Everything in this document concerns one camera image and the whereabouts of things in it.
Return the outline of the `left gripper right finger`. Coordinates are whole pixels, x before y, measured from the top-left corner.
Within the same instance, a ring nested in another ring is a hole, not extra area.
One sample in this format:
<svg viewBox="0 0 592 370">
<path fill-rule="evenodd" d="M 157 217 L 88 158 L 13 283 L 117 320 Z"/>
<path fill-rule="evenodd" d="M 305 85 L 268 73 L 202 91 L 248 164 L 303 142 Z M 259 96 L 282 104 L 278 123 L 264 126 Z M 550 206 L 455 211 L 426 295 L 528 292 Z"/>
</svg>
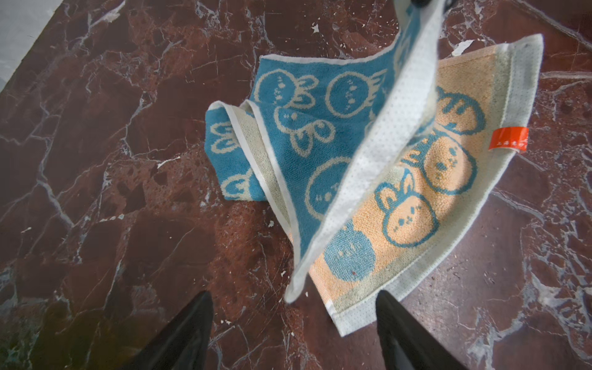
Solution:
<svg viewBox="0 0 592 370">
<path fill-rule="evenodd" d="M 376 297 L 377 333 L 387 369 L 464 369 L 388 291 Z"/>
</svg>

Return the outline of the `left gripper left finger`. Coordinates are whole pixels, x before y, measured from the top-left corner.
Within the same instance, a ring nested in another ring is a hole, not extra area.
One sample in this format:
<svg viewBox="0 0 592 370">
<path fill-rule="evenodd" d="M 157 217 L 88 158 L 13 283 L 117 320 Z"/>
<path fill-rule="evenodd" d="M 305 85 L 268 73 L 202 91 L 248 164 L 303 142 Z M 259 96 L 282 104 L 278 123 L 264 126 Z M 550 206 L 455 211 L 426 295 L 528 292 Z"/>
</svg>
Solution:
<svg viewBox="0 0 592 370">
<path fill-rule="evenodd" d="M 202 291 L 121 368 L 203 369 L 213 322 L 211 293 Z"/>
</svg>

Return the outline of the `teal patterned towel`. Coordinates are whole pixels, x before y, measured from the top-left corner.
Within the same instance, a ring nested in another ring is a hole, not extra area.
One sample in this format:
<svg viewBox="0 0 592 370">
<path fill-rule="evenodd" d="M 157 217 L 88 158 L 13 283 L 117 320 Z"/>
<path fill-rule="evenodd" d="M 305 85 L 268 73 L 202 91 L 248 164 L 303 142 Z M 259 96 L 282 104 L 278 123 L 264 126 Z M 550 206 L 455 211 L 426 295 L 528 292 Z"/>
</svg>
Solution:
<svg viewBox="0 0 592 370">
<path fill-rule="evenodd" d="M 206 112 L 224 198 L 265 200 L 292 243 L 286 302 L 311 278 L 343 336 L 439 265 L 527 149 L 542 35 L 442 60 L 449 6 L 395 2 L 399 34 L 365 58 L 262 56 L 250 97 Z"/>
</svg>

